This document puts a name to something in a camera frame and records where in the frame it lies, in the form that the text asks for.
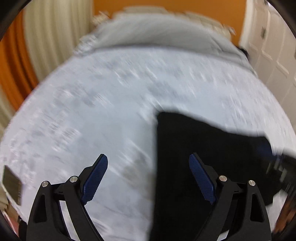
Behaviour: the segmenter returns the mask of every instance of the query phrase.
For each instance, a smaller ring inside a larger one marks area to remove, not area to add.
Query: beige curtain
[[[4,209],[7,209],[8,200],[6,194],[0,184],[0,211],[3,212]]]
[[[0,139],[3,135],[4,129],[7,127],[13,115],[14,110],[0,88]]]
[[[32,0],[24,9],[27,50],[39,81],[91,30],[93,0]]]
[[[14,110],[39,83],[28,56],[23,22],[21,11],[0,41],[0,87]]]

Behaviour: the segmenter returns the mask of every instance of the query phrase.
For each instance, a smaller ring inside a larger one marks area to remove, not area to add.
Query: black object
[[[296,159],[286,154],[277,156],[270,162],[270,168],[282,170],[282,189],[296,202]]]
[[[59,201],[66,201],[68,211],[81,241],[101,241],[84,205],[90,201],[107,169],[107,157],[101,154],[79,177],[51,185],[43,182],[34,200],[27,228],[27,240],[72,240],[66,228]]]
[[[157,178],[151,241],[192,241],[211,214],[213,206],[204,199],[188,165],[197,153],[203,163],[236,183],[254,180],[265,205],[281,189],[281,173],[271,169],[273,157],[265,137],[231,134],[177,113],[157,117]],[[223,231],[230,229],[226,220]]]
[[[210,192],[210,195],[217,198],[213,205],[214,209],[205,225],[200,232],[196,230],[194,240],[216,241],[227,219],[232,221],[228,234],[228,240],[230,241],[270,240],[271,233],[268,217],[258,187],[256,185],[235,183],[230,179],[219,180],[212,167],[204,165],[196,153],[192,156],[194,160],[191,157],[191,161],[196,161],[196,163],[191,162],[190,164],[193,173],[204,173],[205,176],[209,177],[206,181],[199,179],[199,185],[201,187],[207,186],[210,190],[213,190],[214,192]],[[103,241],[84,209],[84,205],[85,200],[90,201],[92,199],[93,193],[101,181],[102,174],[106,171],[106,162],[107,157],[101,154],[93,166],[85,168],[79,177],[73,176],[65,183],[55,185],[44,181],[33,203],[26,239],[28,241],[72,240],[59,204],[59,201],[66,201],[70,217],[80,240]],[[235,211],[229,215],[232,206],[235,206]],[[4,227],[8,229],[4,231],[5,240],[20,240],[7,223]]]
[[[0,40],[17,14],[31,0],[9,0],[0,2]]]
[[[211,182],[218,199],[195,241],[216,241],[227,219],[231,221],[227,241],[271,240],[267,212],[257,185],[251,180],[252,185],[232,182],[225,176],[220,176],[220,180],[212,167],[204,165],[196,153],[190,159],[201,164],[199,170],[204,170],[211,180],[216,180]]]
[[[244,55],[247,57],[247,59],[249,59],[249,53],[248,53],[248,51],[246,51],[244,48],[240,48],[240,47],[237,47],[237,49],[239,49],[240,51],[242,51],[244,53]]]
[[[27,224],[23,220],[19,221],[19,238],[21,241],[26,241],[27,240]]]

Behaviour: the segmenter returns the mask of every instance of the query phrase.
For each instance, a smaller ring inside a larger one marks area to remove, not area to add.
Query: gray comforter
[[[81,39],[77,54],[122,45],[159,45],[210,54],[253,73],[246,56],[222,35],[186,19],[164,14],[133,14],[110,20]]]

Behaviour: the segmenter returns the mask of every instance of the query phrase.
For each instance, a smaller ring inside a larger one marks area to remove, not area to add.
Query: black fabric
[[[19,223],[19,238],[21,241],[26,241],[27,236],[27,224],[23,220]]]
[[[266,164],[257,154],[265,137],[230,134],[204,122],[175,113],[157,117],[157,179],[154,220],[150,240],[194,240],[212,206],[203,196],[189,169],[189,155],[196,152],[205,165],[234,182],[254,180],[266,205],[280,190],[278,174],[266,177]]]

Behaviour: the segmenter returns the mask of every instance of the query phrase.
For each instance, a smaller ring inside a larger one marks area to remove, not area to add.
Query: wall
[[[123,7],[133,5],[162,6],[169,11],[191,11],[214,18],[235,29],[237,35],[232,37],[232,42],[238,45],[246,0],[94,0],[94,12],[97,14],[99,11],[108,11],[113,14]]]

